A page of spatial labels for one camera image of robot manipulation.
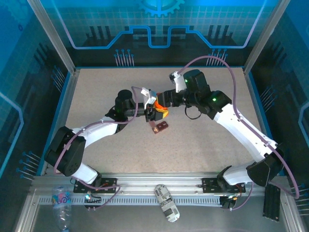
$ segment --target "wire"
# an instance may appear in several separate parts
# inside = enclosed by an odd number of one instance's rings
[[[64,146],[62,152],[60,153],[55,165],[54,165],[54,174],[57,174],[57,167],[61,161],[61,159],[63,158],[64,156],[64,153],[68,150],[68,148],[70,147],[70,145],[72,144],[72,142],[74,141],[74,139],[80,135],[82,132],[84,132],[86,129],[92,127],[92,126],[95,126],[95,125],[98,125],[98,124],[103,124],[103,123],[113,123],[113,124],[128,124],[130,122],[132,122],[136,116],[137,116],[137,112],[138,112],[138,107],[139,107],[139,103],[137,101],[137,94],[136,94],[136,89],[138,90],[141,90],[141,88],[138,88],[138,87],[131,87],[132,90],[133,90],[133,94],[134,94],[134,98],[135,98],[135,113],[134,113],[134,116],[129,120],[129,121],[125,121],[125,122],[115,122],[115,121],[103,121],[103,120],[100,120],[98,122],[93,122],[93,123],[90,123],[89,125],[85,126],[84,128],[82,128],[80,131],[78,131],[75,135],[73,135],[73,137],[67,142],[67,144]],[[78,180],[79,182],[81,182],[83,185],[85,185],[86,187],[88,188],[91,188],[91,189],[99,189],[99,190],[105,190],[105,189],[113,189],[113,188],[118,188],[118,190],[116,191],[116,193],[106,202],[104,203],[103,205],[97,207],[98,208],[102,208],[103,206],[105,206],[106,204],[108,204],[119,192],[120,190],[120,186],[119,185],[115,185],[115,186],[108,186],[108,187],[93,187],[87,183],[85,183],[84,181],[82,180],[79,180],[75,177],[73,177],[74,179]]]
[[[282,158],[282,156],[278,153],[278,151],[276,151],[276,149],[274,149],[259,133],[257,133],[250,125],[248,125],[248,123],[246,123],[244,120],[242,120],[241,116],[238,113],[237,107],[236,107],[236,78],[235,75],[231,69],[231,67],[221,58],[219,57],[214,57],[214,56],[201,56],[201,57],[197,57],[195,59],[193,59],[192,61],[190,61],[189,63],[187,63],[182,69],[180,69],[178,71],[178,74],[181,74],[186,68],[188,68],[192,63],[194,63],[197,60],[200,59],[204,59],[204,58],[213,58],[216,59],[220,62],[222,62],[227,69],[229,70],[229,72],[231,73],[232,79],[233,79],[233,109],[234,109],[234,113],[236,115],[236,117],[239,119],[240,122],[242,122],[253,134],[255,134],[264,144],[265,146],[267,146],[277,157],[278,159],[281,161],[281,163],[283,164],[283,166],[285,167],[289,177],[291,178],[291,181],[293,183],[293,186],[295,188],[295,196],[288,191],[287,189],[283,188],[281,185],[274,183],[272,181],[270,181],[269,183],[271,183],[272,185],[275,185],[277,187],[279,187],[280,189],[282,189],[283,191],[285,191],[287,194],[293,196],[295,199],[299,198],[299,189],[297,186],[297,182],[293,176],[293,173],[291,171],[291,169],[289,168],[289,166],[287,165],[287,163],[285,162],[285,160]]]
[[[242,187],[241,186],[239,186],[239,185],[236,185],[236,187],[239,189],[239,193],[240,193],[240,196],[239,197],[241,197],[241,192],[242,192]]]
[[[188,108],[187,106],[184,108],[184,114],[185,114],[189,119],[191,119],[191,120],[196,120],[196,119],[198,119],[199,117],[201,117],[202,113],[200,113],[199,116],[197,116],[197,117],[189,117],[188,114],[187,114],[187,108]]]
[[[136,94],[136,91],[135,89],[139,89],[141,90],[141,88],[138,88],[138,87],[132,87],[132,90],[133,90],[133,94],[134,94],[134,98],[135,98],[135,113],[134,113],[134,116],[129,120],[129,121],[126,121],[126,122],[115,122],[115,121],[98,121],[98,122],[93,122],[93,123],[90,123],[89,125],[85,126],[84,128],[82,128],[80,131],[78,131],[68,142],[67,144],[64,146],[62,152],[60,153],[55,165],[54,165],[54,173],[57,174],[57,167],[62,159],[62,157],[64,156],[64,153],[67,151],[67,149],[70,147],[71,143],[73,142],[73,140],[78,136],[80,135],[82,132],[84,132],[86,129],[92,127],[92,126],[95,126],[95,125],[98,125],[98,124],[103,124],[103,123],[113,123],[113,124],[128,124],[130,122],[132,122],[136,116],[137,116],[137,111],[138,111],[138,107],[139,107],[139,103],[137,101],[137,94]]]
[[[253,181],[251,182],[251,189],[250,189],[249,195],[247,196],[246,200],[240,206],[237,206],[236,208],[234,206],[231,211],[242,208],[245,205],[245,203],[247,203],[249,198],[251,197],[252,192],[253,192]]]

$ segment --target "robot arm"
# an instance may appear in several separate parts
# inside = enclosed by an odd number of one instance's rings
[[[208,115],[212,120],[225,127],[249,151],[253,161],[229,166],[217,176],[218,184],[222,189],[228,189],[243,182],[255,182],[260,186],[267,183],[282,170],[282,163],[254,133],[261,135],[268,145],[273,147],[282,156],[277,143],[262,134],[239,111],[240,119],[235,115],[232,101],[221,91],[211,91],[205,76],[199,70],[191,70],[183,76],[174,72],[170,79],[178,87],[165,91],[157,96],[158,103],[163,107],[195,106],[201,114]],[[246,122],[254,132],[245,126]]]
[[[144,95],[144,102],[138,103],[137,109],[132,93],[129,90],[121,90],[115,99],[114,109],[111,109],[101,121],[125,122],[128,120],[127,117],[135,114],[136,110],[137,117],[145,116],[147,122],[157,121],[167,115],[162,111],[163,108],[180,105],[195,106],[201,114],[209,116],[210,119],[225,127],[245,146],[253,158],[250,163],[228,166],[218,174],[218,185],[223,190],[233,188],[238,183],[250,181],[266,186],[269,180],[282,170],[281,162],[270,148],[240,120],[250,125],[255,133],[260,134],[270,146],[282,154],[276,142],[262,134],[240,113],[240,119],[238,119],[232,101],[221,91],[211,91],[202,72],[191,70],[183,76],[174,72],[170,75],[170,79],[176,85],[176,89],[164,91],[157,96],[153,91],[143,88],[141,94]],[[74,176],[87,184],[96,186],[96,180],[100,178],[100,174],[82,163],[84,149],[105,136],[120,132],[125,126],[126,124],[102,123],[86,129],[73,140],[57,169],[65,176]],[[54,166],[64,145],[81,129],[83,128],[73,130],[66,127],[60,128],[47,151],[45,161]]]
[[[144,102],[138,103],[137,109],[131,91],[121,90],[115,99],[115,106],[109,110],[105,117],[100,119],[102,123],[95,123],[95,125],[90,127],[74,128],[72,130],[67,127],[60,128],[46,152],[45,161],[55,166],[64,146],[80,130],[84,130],[73,140],[64,153],[57,170],[65,176],[73,176],[97,187],[96,183],[100,182],[98,180],[100,179],[100,173],[82,163],[84,149],[105,136],[120,132],[126,124],[112,122],[126,122],[128,117],[134,116],[136,110],[136,117],[145,116],[146,121],[161,120],[165,116],[164,113],[152,106],[156,101],[155,92],[143,88],[140,93],[143,95]]]

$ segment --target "glass panel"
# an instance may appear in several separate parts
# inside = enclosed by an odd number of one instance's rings
[[[207,54],[244,65],[277,0],[42,3],[75,65],[166,66]]]
[[[26,0],[0,0],[0,22],[0,228],[13,231],[67,70]]]
[[[271,133],[285,149],[299,185],[305,183],[306,189],[309,184],[308,9],[308,1],[291,0],[252,69]],[[301,192],[302,199],[308,198],[305,193]],[[306,202],[298,209],[308,215]]]

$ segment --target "water bottle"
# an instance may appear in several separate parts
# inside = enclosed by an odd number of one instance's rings
[[[62,232],[69,232],[71,223],[71,198],[70,192],[65,186],[53,188],[53,212],[58,228]]]

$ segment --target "beige mat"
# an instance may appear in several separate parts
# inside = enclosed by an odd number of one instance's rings
[[[232,79],[226,68],[199,68],[212,90],[232,98]],[[131,86],[156,92],[173,89],[169,74],[177,68],[81,69],[67,127],[85,126],[102,118],[114,105],[118,91]],[[242,68],[233,68],[237,79],[238,109],[258,126]],[[198,115],[188,109],[192,117]],[[169,109],[169,128],[154,134],[139,117],[116,135],[105,137],[84,152],[83,162],[99,172],[212,172],[252,158],[222,126],[201,116],[190,120],[184,106]]]

